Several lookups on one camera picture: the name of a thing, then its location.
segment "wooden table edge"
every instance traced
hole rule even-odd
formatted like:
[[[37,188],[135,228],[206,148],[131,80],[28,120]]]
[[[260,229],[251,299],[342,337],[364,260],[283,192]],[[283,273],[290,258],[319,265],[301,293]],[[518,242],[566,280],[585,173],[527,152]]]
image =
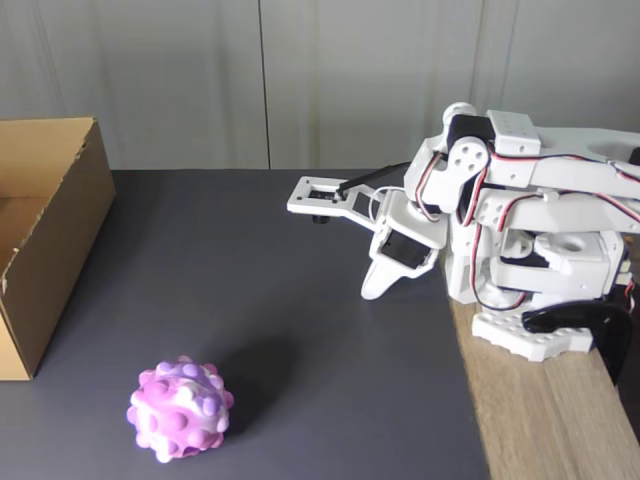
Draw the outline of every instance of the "wooden table edge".
[[[597,350],[529,362],[471,335],[450,300],[494,479],[640,478],[640,446]]]

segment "white robotic arm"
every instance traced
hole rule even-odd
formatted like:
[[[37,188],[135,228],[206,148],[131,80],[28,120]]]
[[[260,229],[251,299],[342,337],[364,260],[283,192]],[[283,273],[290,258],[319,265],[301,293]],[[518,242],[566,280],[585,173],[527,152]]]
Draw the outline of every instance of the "white robotic arm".
[[[606,308],[587,311],[607,317],[607,308],[619,309],[611,303],[616,286],[628,298],[622,303],[632,303],[621,234],[640,229],[640,134],[536,128],[527,115],[481,117],[465,103],[451,105],[443,124],[401,188],[383,195],[359,182],[303,177],[289,210],[346,217],[373,231],[366,299],[431,270],[448,247],[449,295],[483,306],[474,335],[530,360],[587,351],[595,327],[558,322],[582,324],[585,315],[562,319],[599,307],[593,302]],[[375,218],[355,210],[358,195],[380,202]],[[553,333],[535,333],[543,317],[556,323],[545,327]]]

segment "pop it ball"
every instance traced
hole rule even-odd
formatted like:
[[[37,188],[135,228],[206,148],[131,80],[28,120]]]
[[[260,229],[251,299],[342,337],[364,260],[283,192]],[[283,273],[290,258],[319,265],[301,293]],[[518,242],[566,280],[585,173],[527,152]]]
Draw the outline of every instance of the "pop it ball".
[[[233,395],[216,367],[181,356],[176,363],[145,370],[139,381],[127,410],[138,446],[153,449],[162,463],[220,446]]]

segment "black clamp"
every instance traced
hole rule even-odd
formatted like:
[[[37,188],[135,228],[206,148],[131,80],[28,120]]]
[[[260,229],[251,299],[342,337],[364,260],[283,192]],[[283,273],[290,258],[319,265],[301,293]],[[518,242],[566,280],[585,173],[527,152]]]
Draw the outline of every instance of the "black clamp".
[[[628,310],[599,300],[568,302],[522,314],[522,326],[531,333],[558,328],[588,328],[614,385],[618,382],[633,334]]]

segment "dark gray table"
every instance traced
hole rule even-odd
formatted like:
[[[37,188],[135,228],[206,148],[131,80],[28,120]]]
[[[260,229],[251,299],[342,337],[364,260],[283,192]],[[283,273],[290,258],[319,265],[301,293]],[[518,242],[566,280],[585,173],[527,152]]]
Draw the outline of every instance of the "dark gray table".
[[[370,234],[289,214],[299,175],[114,173],[36,379],[0,384],[0,478],[487,477],[440,274],[362,300]],[[125,410],[182,353],[236,405],[220,449],[161,465]]]

